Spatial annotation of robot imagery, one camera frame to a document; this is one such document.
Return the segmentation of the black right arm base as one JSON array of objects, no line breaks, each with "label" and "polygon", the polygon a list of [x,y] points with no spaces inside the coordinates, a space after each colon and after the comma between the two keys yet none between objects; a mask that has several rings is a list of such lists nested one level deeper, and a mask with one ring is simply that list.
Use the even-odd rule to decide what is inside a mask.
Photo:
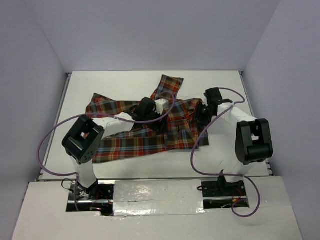
[{"label": "black right arm base", "polygon": [[223,171],[218,174],[217,180],[203,181],[197,190],[202,192],[204,198],[243,197],[246,195],[244,181],[227,182]]}]

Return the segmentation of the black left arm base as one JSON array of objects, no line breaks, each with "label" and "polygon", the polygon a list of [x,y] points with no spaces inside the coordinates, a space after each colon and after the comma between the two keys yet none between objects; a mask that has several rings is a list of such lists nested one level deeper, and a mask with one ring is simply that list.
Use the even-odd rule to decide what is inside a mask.
[{"label": "black left arm base", "polygon": [[70,200],[113,200],[114,184],[98,183],[86,188],[79,181],[65,178],[61,182],[61,187],[69,191]]}]

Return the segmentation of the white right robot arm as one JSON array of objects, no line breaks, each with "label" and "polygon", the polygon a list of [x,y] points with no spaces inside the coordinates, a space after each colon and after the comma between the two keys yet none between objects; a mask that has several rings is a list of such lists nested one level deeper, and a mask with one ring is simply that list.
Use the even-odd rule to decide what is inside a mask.
[{"label": "white right robot arm", "polygon": [[[217,183],[221,195],[228,196],[235,189],[236,182],[246,177],[255,165],[273,156],[273,143],[270,123],[265,118],[253,117],[240,108],[246,99],[239,92],[226,88],[209,88],[204,93],[206,104],[198,104],[193,121],[204,127],[193,145],[190,155],[192,169],[203,176],[223,177]],[[219,173],[204,173],[195,168],[195,150],[206,131],[219,119],[235,130],[234,150],[236,160],[228,162],[225,169]]]}]

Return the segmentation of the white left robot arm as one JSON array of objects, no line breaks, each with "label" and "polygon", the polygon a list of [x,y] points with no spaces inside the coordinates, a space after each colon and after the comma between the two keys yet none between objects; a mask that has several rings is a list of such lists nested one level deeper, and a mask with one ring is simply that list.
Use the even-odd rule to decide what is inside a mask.
[{"label": "white left robot arm", "polygon": [[62,140],[62,146],[71,157],[78,173],[79,192],[86,199],[98,194],[98,179],[94,172],[93,158],[101,141],[122,132],[131,131],[137,122],[161,134],[166,131],[166,118],[162,116],[169,106],[166,99],[152,100],[145,97],[138,105],[117,115],[103,118],[90,118],[81,115]]}]

